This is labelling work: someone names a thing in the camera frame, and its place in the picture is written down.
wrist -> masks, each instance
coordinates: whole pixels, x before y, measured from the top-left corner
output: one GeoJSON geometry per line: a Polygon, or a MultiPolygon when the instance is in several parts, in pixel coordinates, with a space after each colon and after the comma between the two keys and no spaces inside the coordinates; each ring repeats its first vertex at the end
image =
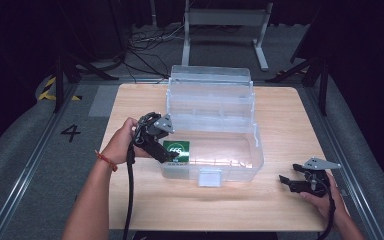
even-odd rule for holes
{"type": "Polygon", "coordinates": [[[113,172],[117,171],[118,167],[117,164],[112,162],[110,159],[108,159],[104,154],[99,153],[98,151],[95,150],[96,157],[98,160],[101,160],[101,162],[104,162],[107,164],[107,166],[112,169],[113,172]]]}
{"type": "Polygon", "coordinates": [[[352,221],[351,217],[346,212],[335,212],[334,223],[339,229],[347,226],[352,221]]]}
{"type": "Polygon", "coordinates": [[[97,168],[101,169],[101,171],[109,172],[110,174],[113,172],[111,166],[100,158],[96,158],[95,165],[97,168]]]}

table surface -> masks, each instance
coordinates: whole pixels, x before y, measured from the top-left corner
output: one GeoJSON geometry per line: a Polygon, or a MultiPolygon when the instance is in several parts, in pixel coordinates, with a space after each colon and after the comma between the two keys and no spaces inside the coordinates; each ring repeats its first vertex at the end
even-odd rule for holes
{"type": "MultiPolygon", "coordinates": [[[[106,146],[127,117],[165,114],[165,84],[120,86],[104,135],[106,146]]],[[[198,187],[195,180],[166,179],[159,162],[137,158],[132,230],[165,231],[322,231],[318,210],[281,184],[279,175],[303,180],[292,169],[324,155],[294,88],[254,87],[255,119],[263,144],[264,165],[251,182],[223,182],[220,188],[198,187]]],[[[128,206],[125,164],[113,173],[109,196],[110,228],[123,229],[128,206]]]]}

black curtain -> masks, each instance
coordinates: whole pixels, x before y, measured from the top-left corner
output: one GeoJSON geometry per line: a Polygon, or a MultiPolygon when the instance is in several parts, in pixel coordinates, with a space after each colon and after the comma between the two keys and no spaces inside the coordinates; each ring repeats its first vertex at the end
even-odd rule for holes
{"type": "Polygon", "coordinates": [[[297,57],[329,56],[329,74],[384,172],[384,1],[324,2],[297,57]]]}
{"type": "Polygon", "coordinates": [[[90,37],[95,23],[103,24],[103,28],[95,29],[114,31],[114,21],[101,11],[103,5],[109,7],[109,4],[124,30],[133,24],[137,27],[152,24],[149,0],[0,0],[0,137],[36,104],[36,89],[54,72],[54,62],[61,49],[86,62],[99,59],[97,53],[110,56],[117,51],[115,48],[97,51],[102,46],[118,46],[117,36],[101,38],[111,43],[100,42],[100,45],[97,38],[90,37]],[[93,4],[100,4],[100,10],[93,11],[93,4]],[[100,17],[102,14],[110,20],[105,22],[100,17]]]}

clear plastic container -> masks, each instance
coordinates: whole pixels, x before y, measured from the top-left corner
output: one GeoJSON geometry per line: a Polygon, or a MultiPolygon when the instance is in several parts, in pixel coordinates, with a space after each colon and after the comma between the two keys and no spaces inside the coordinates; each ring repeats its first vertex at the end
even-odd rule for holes
{"type": "Polygon", "coordinates": [[[162,164],[163,176],[214,187],[253,179],[264,157],[248,69],[173,66],[166,100],[175,133],[163,140],[189,141],[190,155],[162,164]]]}

green object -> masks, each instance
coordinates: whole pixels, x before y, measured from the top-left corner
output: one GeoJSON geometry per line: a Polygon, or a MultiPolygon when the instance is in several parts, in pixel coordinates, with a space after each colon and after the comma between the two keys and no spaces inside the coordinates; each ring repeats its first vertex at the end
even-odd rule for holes
{"type": "Polygon", "coordinates": [[[177,152],[179,156],[171,162],[188,163],[189,162],[189,141],[166,141],[163,142],[163,147],[169,152],[177,152]]]}

